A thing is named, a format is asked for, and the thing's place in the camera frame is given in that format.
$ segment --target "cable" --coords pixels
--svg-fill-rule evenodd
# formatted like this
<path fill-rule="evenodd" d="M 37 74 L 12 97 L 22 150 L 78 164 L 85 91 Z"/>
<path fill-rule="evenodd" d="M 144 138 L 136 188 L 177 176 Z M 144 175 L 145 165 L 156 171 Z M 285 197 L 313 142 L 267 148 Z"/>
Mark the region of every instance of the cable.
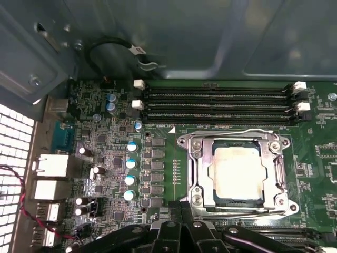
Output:
<path fill-rule="evenodd" d="M 35 216 L 31 215 L 30 212 L 28 212 L 25 208 L 25 200 L 26 200 L 26 185 L 25 185 L 25 181 L 20 177 L 20 175 L 12 169 L 12 167 L 4 165 L 4 164 L 0 164 L 0 169 L 1 170 L 7 170 L 10 171 L 14 174 L 15 177 L 17 177 L 20 181 L 20 185 L 22 187 L 21 189 L 21 197 L 19 199 L 19 203 L 20 203 L 20 210 L 22 211 L 22 213 L 30 218 L 31 220 L 34 220 L 37 224 L 39 224 L 40 227 L 43 227 L 45 229 L 47 229 L 48 231 L 55 233 L 55 235 L 57 237 L 62 237 L 64 239 L 75 239 L 75 237 L 73 236 L 69 236 L 69 235 L 61 235 L 60 233 L 58 233 L 54 228 L 51 228 L 49 226 L 47 226 L 43 221 L 41 221 L 40 219 L 36 218 Z"/>
<path fill-rule="evenodd" d="M 127 48 L 135 56 L 144 56 L 144 54 L 146 54 L 146 52 L 144 50 L 140 49 L 139 47 L 135 47 L 130 42 L 128 42 L 128 41 L 126 41 L 122 38 L 104 37 L 104 38 L 101 38 L 101 39 L 95 41 L 90 47 L 88 47 L 84 51 L 84 58 L 85 58 L 86 62 L 88 63 L 88 65 L 91 67 L 91 69 L 93 71 L 95 71 L 96 74 L 98 74 L 99 76 L 102 76 L 105 82 L 109 82 L 109 83 L 110 83 L 109 78 L 106 75 L 104 75 L 104 73 L 102 72 L 100 67 L 98 67 L 98 65 L 96 63 L 94 63 L 93 60 L 91 59 L 91 51 L 93 49 L 95 49 L 96 47 L 104 45 L 104 44 L 121 45 L 121 46 Z M 158 67 L 158 64 L 155 63 L 155 62 L 143 63 L 143 62 L 140 61 L 139 58 L 138 58 L 138 63 L 140 65 L 140 68 L 144 71 L 151 71 L 151 70 L 156 69 Z"/>

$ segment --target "motherboard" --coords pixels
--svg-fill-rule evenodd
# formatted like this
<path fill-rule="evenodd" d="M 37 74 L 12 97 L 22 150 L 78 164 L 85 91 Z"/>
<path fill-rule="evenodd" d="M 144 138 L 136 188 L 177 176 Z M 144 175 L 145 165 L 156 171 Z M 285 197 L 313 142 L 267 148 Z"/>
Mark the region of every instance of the motherboard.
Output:
<path fill-rule="evenodd" d="M 147 90 L 136 89 L 133 82 L 81 80 L 71 84 L 69 113 L 75 120 L 57 123 L 51 147 L 52 153 L 69 153 L 84 161 L 81 176 L 74 179 L 72 195 L 66 204 L 64 230 L 67 233 L 81 225 L 89 226 L 87 236 L 81 238 L 81 244 L 87 244 L 131 224 L 168 219 L 169 201 L 188 199 L 196 207 L 196 218 L 210 217 L 216 227 L 240 224 L 254 228 L 312 228 L 330 236 L 329 240 L 313 240 L 314 243 L 324 246 L 337 242 L 336 83 L 307 82 L 301 90 L 305 95 L 291 95 L 290 103 L 296 104 L 296 109 L 289 111 L 298 111 L 292 114 L 284 109 L 289 101 L 273 93 L 284 91 L 290 82 L 148 81 L 146 85 L 150 91 L 139 101 L 139 94 Z M 241 89 L 246 89 L 244 94 L 240 93 Z M 215 104 L 228 98 L 226 105 L 212 110 L 205 106 L 209 102 L 203 102 L 202 93 L 209 90 L 215 94 L 223 91 L 223 97 L 215 99 Z M 151 91 L 156 95 L 145 103 Z M 192 95 L 199 101 L 198 106 Z M 304 102 L 297 101 L 300 96 Z M 227 116 L 217 116 L 219 110 Z M 216 116 L 204 117 L 214 111 Z M 237 134 L 229 137 L 228 133 Z M 213 145 L 224 142 L 217 149 L 206 151 L 206 139 L 210 137 Z M 250 138 L 254 146 L 244 143 Z M 274 141 L 266 148 L 268 151 L 256 149 L 270 138 Z M 256 155 L 273 155 L 269 156 L 271 165 L 280 167 L 282 176 L 278 179 L 281 177 L 282 182 L 276 183 L 277 189 L 271 191 L 278 191 L 281 186 L 286 189 L 287 196 L 276 205 L 289 203 L 289 210 L 284 212 L 292 213 L 281 217 L 277 215 L 284 212 L 276 213 L 272 218 L 245 217 L 241 216 L 242 211 L 236 211 L 228 217 L 212 217 L 210 202 L 195 197 L 198 194 L 190 195 L 194 190 L 199 191 L 192 189 L 191 164 L 200 166 L 198 155 L 205 157 L 206 153 L 217 156 L 214 158 L 217 167 L 233 170 L 223 172 L 212 167 L 216 175 L 212 194 L 216 190 L 222 199 L 233 199 L 233 196 L 239 199 L 223 200 L 219 204 L 222 208 L 261 206 L 259 202 L 247 201 L 267 195 L 266 192 L 263 196 L 253 194 L 263 187 L 256 188 L 252 183 L 258 173 L 254 170 L 261 168 Z M 228 161 L 223 157 L 237 158 Z M 97 201 L 99 211 L 88 215 L 87 210 L 78 210 L 86 198 Z M 198 211 L 202 205 L 204 211 Z M 70 244 L 64 241 L 61 247 L 65 249 Z"/>

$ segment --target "cpu socket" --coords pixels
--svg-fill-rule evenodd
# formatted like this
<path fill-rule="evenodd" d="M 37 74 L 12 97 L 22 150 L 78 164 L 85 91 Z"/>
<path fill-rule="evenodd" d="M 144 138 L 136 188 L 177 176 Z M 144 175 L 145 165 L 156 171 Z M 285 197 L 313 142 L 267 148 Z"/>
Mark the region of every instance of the cpu socket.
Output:
<path fill-rule="evenodd" d="M 188 151 L 193 215 L 208 219 L 281 219 L 297 213 L 288 199 L 282 150 L 289 139 L 273 131 L 196 131 L 177 143 Z"/>

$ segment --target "blue-topped capacitor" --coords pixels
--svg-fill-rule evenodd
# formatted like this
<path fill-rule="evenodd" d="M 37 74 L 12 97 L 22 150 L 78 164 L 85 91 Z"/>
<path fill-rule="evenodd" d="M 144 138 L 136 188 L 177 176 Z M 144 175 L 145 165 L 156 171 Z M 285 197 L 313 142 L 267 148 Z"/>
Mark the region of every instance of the blue-topped capacitor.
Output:
<path fill-rule="evenodd" d="M 135 142 L 131 141 L 127 145 L 127 150 L 129 150 L 129 152 L 136 152 L 138 150 L 138 145 Z"/>
<path fill-rule="evenodd" d="M 115 94 L 113 94 L 113 93 L 108 94 L 108 95 L 106 96 L 106 99 L 107 99 L 109 102 L 114 103 L 114 104 L 116 104 L 116 103 L 118 102 L 117 96 L 116 96 Z"/>
<path fill-rule="evenodd" d="M 131 201 L 136 197 L 136 193 L 133 190 L 128 190 L 128 191 L 124 192 L 123 197 L 126 201 Z"/>
<path fill-rule="evenodd" d="M 134 176 L 126 176 L 124 182 L 127 186 L 133 186 L 136 184 L 137 180 Z"/>
<path fill-rule="evenodd" d="M 136 130 L 136 132 L 141 132 L 141 130 L 142 130 L 142 128 L 143 128 L 143 125 L 141 124 L 141 122 L 136 122 L 135 124 L 134 124 L 134 127 L 135 127 L 135 130 Z"/>
<path fill-rule="evenodd" d="M 133 160 L 133 159 L 128 159 L 128 160 L 126 161 L 125 165 L 126 165 L 126 167 L 127 167 L 128 169 L 134 169 L 134 168 L 136 168 L 136 166 L 137 166 L 137 162 L 136 162 L 135 160 Z"/>
<path fill-rule="evenodd" d="M 116 105 L 111 102 L 106 105 L 106 109 L 110 114 L 114 114 L 117 111 Z"/>

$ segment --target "white connector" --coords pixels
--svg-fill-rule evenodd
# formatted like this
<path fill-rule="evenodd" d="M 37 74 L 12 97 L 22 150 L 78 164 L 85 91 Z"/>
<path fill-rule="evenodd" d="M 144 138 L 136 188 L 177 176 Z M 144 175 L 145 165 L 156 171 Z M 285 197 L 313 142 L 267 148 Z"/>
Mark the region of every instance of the white connector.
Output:
<path fill-rule="evenodd" d="M 136 88 L 136 89 L 140 89 L 140 90 L 144 90 L 145 89 L 145 83 L 143 80 L 139 79 L 139 80 L 134 80 L 133 81 L 133 86 Z"/>
<path fill-rule="evenodd" d="M 298 81 L 298 82 L 295 82 L 293 84 L 293 92 L 294 93 L 298 93 L 298 92 L 303 91 L 305 89 L 306 89 L 306 82 Z"/>
<path fill-rule="evenodd" d="M 298 112 L 310 111 L 310 103 L 300 102 L 295 106 L 295 108 L 296 108 L 296 111 Z"/>
<path fill-rule="evenodd" d="M 144 109 L 144 104 L 142 100 L 132 100 L 131 107 L 137 110 L 142 110 Z"/>

